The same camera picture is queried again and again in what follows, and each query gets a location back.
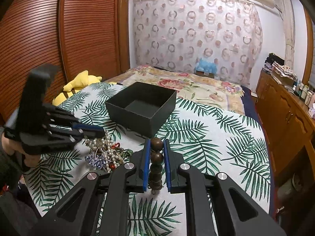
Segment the leaf-patterned bedspread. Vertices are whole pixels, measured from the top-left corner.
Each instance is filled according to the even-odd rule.
[[[124,149],[139,151],[144,139],[111,121],[105,107],[105,101],[123,88],[107,83],[92,84],[60,107],[74,112],[83,123],[103,126]],[[175,110],[157,137],[168,138],[172,150],[183,154],[185,162],[203,173],[226,172],[268,212],[269,160],[264,134],[256,121],[178,98]],[[43,155],[39,165],[25,175],[29,192],[42,215],[92,170],[84,160],[88,153],[89,148],[80,142],[74,150]],[[150,191],[130,194],[129,203],[129,235],[186,235],[184,194],[171,195],[164,185],[158,195]]]

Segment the person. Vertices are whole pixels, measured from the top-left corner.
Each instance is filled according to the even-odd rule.
[[[26,154],[21,143],[6,138],[3,130],[0,127],[0,235],[26,236],[40,214],[19,180],[38,165],[40,155]]]

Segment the white wall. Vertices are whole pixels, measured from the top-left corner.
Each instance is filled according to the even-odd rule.
[[[256,85],[259,79],[260,70],[263,67],[265,60],[269,53],[273,52],[276,55],[284,58],[285,54],[285,37],[282,19],[276,8],[270,9],[265,6],[256,6],[259,18],[261,21],[263,31],[263,45],[260,55],[252,69],[250,78],[250,88],[252,91],[256,90]],[[134,43],[133,43],[133,27],[132,18],[129,18],[129,41],[130,41],[130,60],[131,54],[134,57]],[[135,65],[135,61],[130,61],[130,65]]]
[[[299,80],[302,80],[306,63],[306,54],[308,49],[308,31],[306,27],[304,8],[300,0],[291,0],[291,3],[293,8],[296,34],[293,70],[297,74]]]

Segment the bedspread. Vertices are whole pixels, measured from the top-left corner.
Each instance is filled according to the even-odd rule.
[[[177,97],[245,115],[240,85],[189,73],[175,73],[142,65],[107,80],[129,86],[136,81],[177,90]]]
[[[60,107],[74,112],[83,123],[100,125],[121,147],[134,152],[144,138],[111,121],[105,101],[125,88],[107,83],[92,84],[64,101]],[[271,179],[266,142],[260,125],[250,117],[177,98],[175,110],[156,134],[170,140],[173,151],[203,173],[227,173],[266,212],[269,210]],[[25,175],[26,185],[43,215],[88,171],[84,157],[89,148],[81,141],[73,150],[45,154],[39,165]],[[150,190],[130,194],[129,235],[186,235],[185,195]]]

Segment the jewelry pile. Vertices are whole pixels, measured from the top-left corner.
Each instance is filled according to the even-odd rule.
[[[132,150],[124,150],[120,143],[111,140],[111,135],[105,131],[103,138],[86,139],[85,144],[90,147],[90,154],[85,156],[89,165],[97,169],[103,169],[108,173],[123,164],[133,153]]]

